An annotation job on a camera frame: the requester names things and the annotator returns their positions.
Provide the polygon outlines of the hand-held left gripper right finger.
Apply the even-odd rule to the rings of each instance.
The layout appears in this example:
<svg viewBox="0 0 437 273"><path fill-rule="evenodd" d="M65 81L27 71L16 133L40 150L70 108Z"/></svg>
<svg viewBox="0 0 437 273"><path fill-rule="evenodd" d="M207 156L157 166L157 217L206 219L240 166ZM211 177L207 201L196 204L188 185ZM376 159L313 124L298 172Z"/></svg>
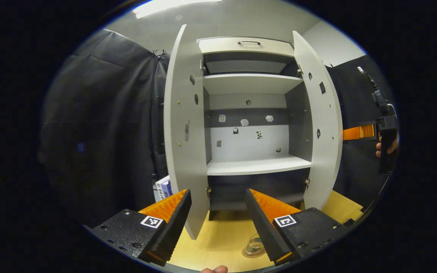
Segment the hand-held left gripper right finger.
<svg viewBox="0 0 437 273"><path fill-rule="evenodd" d="M245 204L269 259L276 265L308 259L347 236L349 229L314 207L300 210L253 189Z"/></svg>

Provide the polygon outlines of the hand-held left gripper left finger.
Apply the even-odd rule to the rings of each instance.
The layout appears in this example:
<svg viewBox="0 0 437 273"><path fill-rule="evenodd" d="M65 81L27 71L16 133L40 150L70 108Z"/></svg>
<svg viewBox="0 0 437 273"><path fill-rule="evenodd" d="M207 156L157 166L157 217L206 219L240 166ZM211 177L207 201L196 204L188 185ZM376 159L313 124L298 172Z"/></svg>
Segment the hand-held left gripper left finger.
<svg viewBox="0 0 437 273"><path fill-rule="evenodd" d="M140 209L130 202L120 202L116 209L85 221L84 228L130 259L165 266L175 251L191 206L190 189Z"/></svg>

